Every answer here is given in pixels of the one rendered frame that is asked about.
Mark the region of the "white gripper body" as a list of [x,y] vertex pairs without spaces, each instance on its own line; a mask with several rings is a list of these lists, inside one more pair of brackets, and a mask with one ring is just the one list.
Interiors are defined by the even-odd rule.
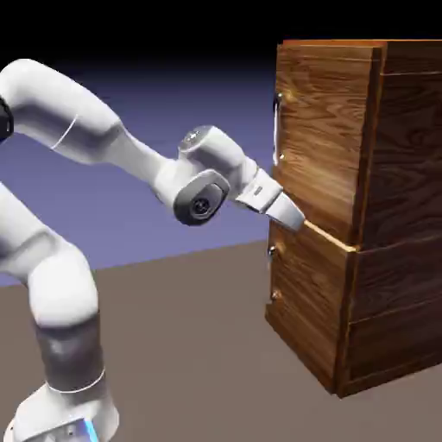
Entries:
[[276,197],[265,214],[277,224],[292,231],[298,231],[306,220],[302,210],[284,192]]

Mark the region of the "tall wood cabinet door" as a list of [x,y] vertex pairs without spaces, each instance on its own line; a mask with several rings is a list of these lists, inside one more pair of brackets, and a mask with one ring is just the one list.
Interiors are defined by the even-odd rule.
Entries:
[[358,244],[383,51],[369,43],[284,43],[276,59],[275,178],[306,218]]

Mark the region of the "short wood cabinet door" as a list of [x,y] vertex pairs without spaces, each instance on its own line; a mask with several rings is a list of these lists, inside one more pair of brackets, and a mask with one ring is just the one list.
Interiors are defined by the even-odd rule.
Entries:
[[266,320],[331,394],[337,392],[338,351],[358,247],[341,243],[311,224],[292,232],[275,222],[268,245],[278,247],[274,283],[280,297]]

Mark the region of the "dark wood cabinet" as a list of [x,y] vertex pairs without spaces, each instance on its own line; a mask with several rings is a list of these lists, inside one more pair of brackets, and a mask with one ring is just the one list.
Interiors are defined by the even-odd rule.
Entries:
[[383,51],[335,395],[442,363],[442,40]]

